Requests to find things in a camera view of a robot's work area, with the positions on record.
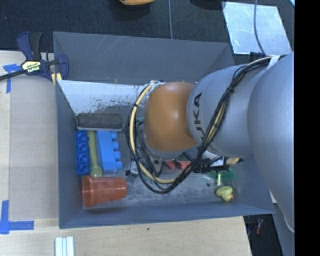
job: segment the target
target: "tan table surface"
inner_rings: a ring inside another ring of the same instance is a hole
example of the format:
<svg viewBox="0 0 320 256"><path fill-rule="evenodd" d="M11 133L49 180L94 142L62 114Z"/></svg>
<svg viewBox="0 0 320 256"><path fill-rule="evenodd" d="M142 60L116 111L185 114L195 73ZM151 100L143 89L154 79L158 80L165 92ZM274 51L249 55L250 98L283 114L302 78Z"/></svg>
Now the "tan table surface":
<svg viewBox="0 0 320 256"><path fill-rule="evenodd" d="M20 52L0 51L3 65L23 61ZM29 77L22 75L20 81ZM10 98L0 82L0 201L9 199ZM53 256L56 237L74 237L76 256L251 256L244 219L226 217L155 224L59 229L57 218L36 219L34 230L0 234L0 256Z"/></svg>

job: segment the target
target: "orange plastic cup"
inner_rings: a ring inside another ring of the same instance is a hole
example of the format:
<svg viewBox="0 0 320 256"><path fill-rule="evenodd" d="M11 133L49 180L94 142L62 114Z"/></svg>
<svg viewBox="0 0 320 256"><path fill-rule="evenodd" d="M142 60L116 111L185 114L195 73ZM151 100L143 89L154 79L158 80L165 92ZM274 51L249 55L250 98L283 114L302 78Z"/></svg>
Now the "orange plastic cup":
<svg viewBox="0 0 320 256"><path fill-rule="evenodd" d="M121 177L91 177L82 180L82 198L86 207L125 198L127 183Z"/></svg>

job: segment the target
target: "black carpet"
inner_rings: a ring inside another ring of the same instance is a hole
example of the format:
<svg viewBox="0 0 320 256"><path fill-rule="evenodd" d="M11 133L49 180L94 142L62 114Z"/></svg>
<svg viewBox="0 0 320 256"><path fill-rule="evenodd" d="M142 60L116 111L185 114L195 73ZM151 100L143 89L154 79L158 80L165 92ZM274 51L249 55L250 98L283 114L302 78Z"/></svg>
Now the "black carpet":
<svg viewBox="0 0 320 256"><path fill-rule="evenodd" d="M254 4L254 0L233 1ZM294 51L295 7L289 0L259 0L277 6ZM229 43L224 14L218 0L171 0L173 39ZM17 51L21 33L42 32L41 52L54 51L53 31L170 39L168 0L155 0L144 8L126 8L119 0L0 0L0 50ZM249 62L234 55L235 64ZM253 256L282 256L271 215L256 234L257 216L245 216Z"/></svg>

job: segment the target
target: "yellow cable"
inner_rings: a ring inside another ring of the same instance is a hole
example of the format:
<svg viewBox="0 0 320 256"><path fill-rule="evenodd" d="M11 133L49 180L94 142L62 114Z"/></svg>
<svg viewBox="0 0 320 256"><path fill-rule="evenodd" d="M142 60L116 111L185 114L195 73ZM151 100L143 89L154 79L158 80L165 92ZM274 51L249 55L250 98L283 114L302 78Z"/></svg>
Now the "yellow cable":
<svg viewBox="0 0 320 256"><path fill-rule="evenodd" d="M135 123L136 112L137 112L137 109L138 109L137 106L139 106L140 102L142 101L144 96L147 94L147 92L152 88L153 85L154 85L153 83L150 83L145 88L145 90L140 94L140 96L138 97L138 99L135 102L135 106L133 107L132 114L130 116L129 136L130 136L130 145L131 145L132 150L133 150L134 153L136 153L136 145L135 145L135 141L134 141L134 123ZM157 181L158 183L161 183L161 184L171 184L171 183L175 182L175 180L176 180L175 178L173 178L173 179L161 179L161 178L154 177L153 175L151 175L150 172L148 172L148 170L140 162L138 164L139 164L143 174L148 176L153 181Z"/></svg>

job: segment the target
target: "black cable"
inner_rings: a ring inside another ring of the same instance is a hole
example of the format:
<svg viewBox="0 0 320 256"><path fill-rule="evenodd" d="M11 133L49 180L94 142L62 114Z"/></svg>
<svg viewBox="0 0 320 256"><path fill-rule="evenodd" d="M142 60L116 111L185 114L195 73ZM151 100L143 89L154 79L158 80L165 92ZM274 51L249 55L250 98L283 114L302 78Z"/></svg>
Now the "black cable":
<svg viewBox="0 0 320 256"><path fill-rule="evenodd" d="M262 48L262 45L261 45L261 43L260 43L260 40L259 40L259 37L258 37L258 33L257 33L257 22L256 22L256 19L257 19L257 5L258 5L258 0L255 0L255 4L254 4L254 14L253 14L254 35L255 35L256 42L258 43L259 48L260 48L262 54L263 54L264 56L267 56L267 55L266 55L266 52L265 52L264 49Z"/></svg>
<svg viewBox="0 0 320 256"><path fill-rule="evenodd" d="M139 153L138 153L138 150L135 148L133 149L132 148L132 145L130 143L129 144L129 148L130 148L130 151L131 151L131 154L133 156L133 159L136 161L137 163L137 168L138 168L138 173L139 173L139 176L142 180L142 182L147 186L147 188L149 188L151 191L153 191L154 193L157 193L157 194L166 194L166 193L169 193L170 191L172 191L174 188L176 188L182 181L184 181L188 175L193 171L193 170L196 170L197 169L197 165L198 163L201 162L201 159L202 159L202 155L203 153L207 150L207 147L212 143L213 139L215 138L217 132L219 131L222 123L223 123L223 120L226 116L226 113L227 113L227 109L228 109L228 105L229 105L229 101L230 101L230 97L231 97L231 94L234 92L234 88L240 83L240 81L243 79L243 77L250 71L254 70L254 69L257 69L257 68L261 68L263 66L266 66L270 61L270 57L268 58L262 58L260 60L257 60L253 63L249 63L247 64L246 66L242 66L240 68L238 68L233 76L232 76L232 81L229 85L229 87L227 88L227 90L225 91L225 93L223 94L223 96L221 97L220 101L218 102L218 105L216 107L216 110L210 120L210 123L206 129L206 132L204 134L204 138L202 139L202 142L198 148L198 152L197 152L197 155L195 157L195 159L193 159L193 161L191 162L190 165L188 165L174 180L174 182L172 183L165 183L165 185L169 185L168 187L164 188L164 187L161 187L159 185L160 182L158 182L156 179L155 179L155 172L152 171L150 174L152 175L152 177L154 178L154 184L160 189L160 190L157 190L155 188L153 188L145 179L144 177L144 174L140 168L140 165L139 163L141 163L141 159L140 159L140 156L139 156ZM128 117L128 120L127 120L127 124L129 126L129 120L131 119L131 116L132 116L132 113L133 113L133 108L130 112L130 115ZM134 133L137 132L137 122L134 122L135 125L134 125ZM146 154L146 158L147 158L147 162L148 162L148 165L150 166L153 166L148 154Z"/></svg>

